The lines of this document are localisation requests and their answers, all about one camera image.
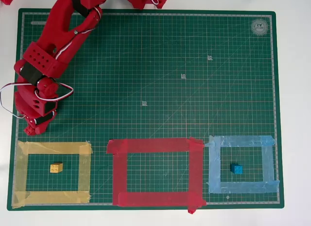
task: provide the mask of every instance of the yellow tape strip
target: yellow tape strip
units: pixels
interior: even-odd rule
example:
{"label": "yellow tape strip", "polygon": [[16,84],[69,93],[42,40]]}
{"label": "yellow tape strip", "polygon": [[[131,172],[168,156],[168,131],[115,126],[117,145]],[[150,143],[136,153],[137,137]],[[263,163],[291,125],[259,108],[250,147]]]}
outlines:
{"label": "yellow tape strip", "polygon": [[88,142],[21,142],[18,141],[25,155],[28,154],[91,154],[91,144]]}
{"label": "yellow tape strip", "polygon": [[85,146],[80,147],[79,156],[79,191],[89,191],[90,178],[91,178],[91,155],[87,154],[88,148]]}
{"label": "yellow tape strip", "polygon": [[19,200],[13,208],[20,208],[26,204],[62,204],[88,203],[88,191],[17,191],[14,193]]}
{"label": "yellow tape strip", "polygon": [[[28,154],[79,154],[78,191],[26,191]],[[87,142],[17,143],[13,208],[26,204],[88,203],[90,200],[91,144]]]}
{"label": "yellow tape strip", "polygon": [[16,166],[15,166],[15,182],[12,206],[18,206],[21,201],[26,199],[26,181],[27,181],[27,165],[28,155],[25,155],[19,143],[17,144]]}

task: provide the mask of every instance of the red tape strip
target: red tape strip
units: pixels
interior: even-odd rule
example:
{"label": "red tape strip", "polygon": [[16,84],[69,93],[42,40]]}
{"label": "red tape strip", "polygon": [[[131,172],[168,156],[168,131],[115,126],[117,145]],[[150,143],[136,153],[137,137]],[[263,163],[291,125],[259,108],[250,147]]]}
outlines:
{"label": "red tape strip", "polygon": [[[188,192],[127,192],[127,153],[189,151]],[[193,214],[205,206],[202,199],[204,143],[197,139],[114,139],[107,146],[113,154],[113,205],[120,207],[188,206]]]}

